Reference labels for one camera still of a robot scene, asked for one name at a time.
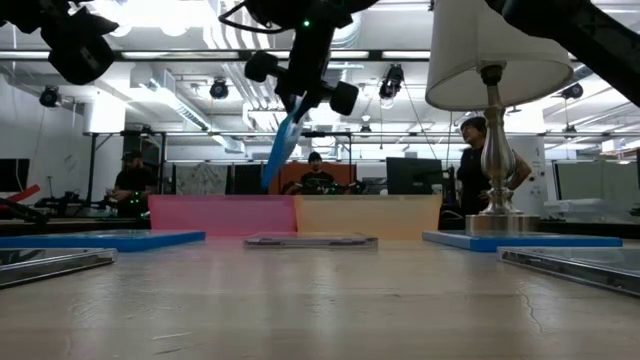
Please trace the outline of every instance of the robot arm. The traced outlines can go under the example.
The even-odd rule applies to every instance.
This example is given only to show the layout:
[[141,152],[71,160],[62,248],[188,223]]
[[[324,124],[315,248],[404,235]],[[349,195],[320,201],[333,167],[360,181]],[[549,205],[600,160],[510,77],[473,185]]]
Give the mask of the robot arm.
[[640,106],[640,35],[590,0],[485,0],[512,26],[557,41]]
[[[321,101],[329,100],[331,108],[342,115],[350,115],[358,97],[358,88],[340,82],[334,88],[323,81],[330,59],[333,34],[353,22],[351,14],[366,9],[377,0],[246,0],[243,5],[251,16],[267,27],[247,29],[227,20],[229,15],[240,9],[236,6],[220,16],[220,21],[244,30],[277,33],[293,29],[296,33],[289,56],[289,68],[278,65],[278,59],[266,52],[257,52],[245,66],[245,76],[257,82],[264,82],[268,75],[278,78],[276,93],[288,113],[291,113],[297,98],[302,98],[300,108],[294,114],[293,122],[298,123],[311,108]],[[279,29],[271,29],[273,24]]]

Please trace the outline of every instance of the man with cap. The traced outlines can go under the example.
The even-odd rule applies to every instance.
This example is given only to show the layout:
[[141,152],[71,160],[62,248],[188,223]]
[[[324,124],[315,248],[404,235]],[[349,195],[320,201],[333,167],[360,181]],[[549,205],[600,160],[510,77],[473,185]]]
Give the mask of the man with cap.
[[322,171],[322,156],[315,151],[309,154],[309,166],[311,167],[311,171],[302,175],[302,178],[300,179],[300,183],[302,185],[307,184],[310,181],[327,185],[334,183],[333,176]]
[[[487,191],[491,189],[489,179],[482,172],[482,150],[487,138],[486,120],[482,116],[465,120],[460,126],[462,138],[471,147],[465,149],[460,159],[458,169],[458,180],[462,183],[461,208],[465,215],[477,215],[489,206],[489,195]],[[508,180],[507,187],[513,191],[517,189],[531,174],[529,165],[516,154],[516,170]]]
[[116,177],[109,196],[118,203],[119,217],[139,217],[148,211],[147,200],[155,193],[158,181],[144,167],[140,151],[129,152],[122,160],[124,169]]

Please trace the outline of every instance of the cap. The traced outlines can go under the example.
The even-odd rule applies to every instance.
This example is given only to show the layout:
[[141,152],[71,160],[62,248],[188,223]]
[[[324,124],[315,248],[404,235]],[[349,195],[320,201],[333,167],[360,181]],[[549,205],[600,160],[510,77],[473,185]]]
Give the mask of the cap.
[[122,157],[123,161],[133,161],[134,159],[142,159],[142,152],[138,150],[129,151]]
[[316,161],[316,160],[322,161],[322,156],[320,156],[320,154],[314,151],[311,154],[309,154],[309,162]]

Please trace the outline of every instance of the wooden table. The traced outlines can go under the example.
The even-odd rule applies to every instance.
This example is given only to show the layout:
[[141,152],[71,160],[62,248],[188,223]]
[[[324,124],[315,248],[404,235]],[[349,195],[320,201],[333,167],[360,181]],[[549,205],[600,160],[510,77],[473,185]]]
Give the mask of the wooden table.
[[3,359],[637,359],[640,300],[437,244],[209,240],[0,291]]

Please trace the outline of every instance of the monitor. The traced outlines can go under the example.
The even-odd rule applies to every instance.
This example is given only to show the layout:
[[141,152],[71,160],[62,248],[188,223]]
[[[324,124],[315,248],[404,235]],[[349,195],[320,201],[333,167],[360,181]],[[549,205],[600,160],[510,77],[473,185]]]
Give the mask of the monitor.
[[432,185],[444,191],[442,161],[434,159],[387,158],[389,195],[431,195]]
[[0,192],[20,192],[27,188],[29,159],[0,159]]

